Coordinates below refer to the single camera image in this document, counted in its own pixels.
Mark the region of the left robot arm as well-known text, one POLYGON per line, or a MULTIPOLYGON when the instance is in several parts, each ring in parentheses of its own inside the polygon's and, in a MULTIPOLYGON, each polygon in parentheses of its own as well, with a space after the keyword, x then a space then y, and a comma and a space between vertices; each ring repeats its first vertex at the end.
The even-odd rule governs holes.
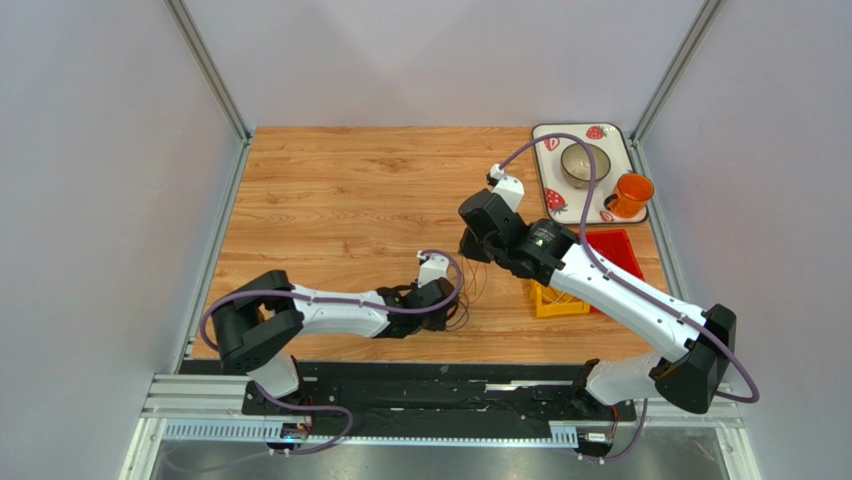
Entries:
POLYGON ((204 312, 199 332, 219 355, 227 375, 246 374, 282 399, 302 385, 286 345, 298 336, 347 334, 401 339, 421 330, 442 331, 457 309, 459 287, 439 274, 427 282, 362 293, 308 289, 269 271, 204 312))

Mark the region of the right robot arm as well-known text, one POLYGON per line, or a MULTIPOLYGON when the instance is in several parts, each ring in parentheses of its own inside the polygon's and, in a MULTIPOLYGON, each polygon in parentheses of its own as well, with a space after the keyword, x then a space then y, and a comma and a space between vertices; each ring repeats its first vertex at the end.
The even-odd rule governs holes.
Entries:
POLYGON ((652 347, 621 361, 592 360, 577 384, 603 405, 660 397, 690 413, 709 410, 730 364, 735 314, 704 311, 655 289, 606 260, 564 226, 526 223, 502 196, 484 189, 465 200, 463 257, 494 262, 521 279, 577 297, 627 326, 652 347))

